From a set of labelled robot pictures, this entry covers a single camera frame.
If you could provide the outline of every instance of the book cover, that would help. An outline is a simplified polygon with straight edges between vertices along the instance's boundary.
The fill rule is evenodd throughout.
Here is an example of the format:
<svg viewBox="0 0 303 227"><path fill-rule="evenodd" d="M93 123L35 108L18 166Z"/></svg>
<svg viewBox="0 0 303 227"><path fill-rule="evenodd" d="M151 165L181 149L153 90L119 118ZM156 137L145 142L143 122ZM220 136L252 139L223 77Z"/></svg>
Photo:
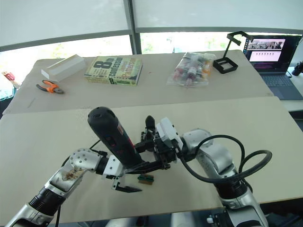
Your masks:
<svg viewBox="0 0 303 227"><path fill-rule="evenodd" d="M142 68L137 58L96 57L84 77L93 83L121 84L136 86Z"/></svg>

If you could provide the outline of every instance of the table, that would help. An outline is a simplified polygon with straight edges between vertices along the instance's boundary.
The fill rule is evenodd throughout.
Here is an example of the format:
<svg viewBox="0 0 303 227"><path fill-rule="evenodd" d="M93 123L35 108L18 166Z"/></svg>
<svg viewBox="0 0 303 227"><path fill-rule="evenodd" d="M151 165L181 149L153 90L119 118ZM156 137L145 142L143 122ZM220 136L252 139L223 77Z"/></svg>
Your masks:
<svg viewBox="0 0 303 227"><path fill-rule="evenodd" d="M223 51L209 53L214 53L217 58L223 56ZM59 83L65 91L64 95L42 92L36 88L36 84L45 79L41 68L60 59L38 60L4 114L94 108L100 105L122 107L273 96L240 50L228 52L228 57L239 65L238 69L224 75L214 69L206 87L187 89L167 86L167 77L173 73L183 54L132 55L143 61L137 87L89 83L83 76L85 70L82 70ZM92 59L85 58L87 65Z"/></svg>
<svg viewBox="0 0 303 227"><path fill-rule="evenodd" d="M247 178L258 202L303 197L301 166L303 134L277 97L256 97L113 109L134 143L139 142L147 115L156 122L169 117L182 133L200 127L212 134L238 138L247 154L268 149L270 163ZM6 224L29 201L63 160L78 148L87 148L97 137L87 124L88 109L6 114L0 121L0 225ZM218 139L239 165L239 148ZM102 144L98 149L106 150ZM151 153L143 153L151 160ZM195 160L191 167L202 174ZM192 177L181 163L152 173L152 186L139 185L137 176L126 176L142 192L111 190L112 181L87 173L62 206L61 222L110 219L220 207L211 184Z"/></svg>
<svg viewBox="0 0 303 227"><path fill-rule="evenodd" d="M294 67L289 67L288 71L292 73L294 70ZM290 78L292 83L296 86L298 91L303 95L303 73L300 73L299 76L294 76ZM283 106L288 110L288 111L300 111L303 110L303 100L283 100L281 101Z"/></svg>

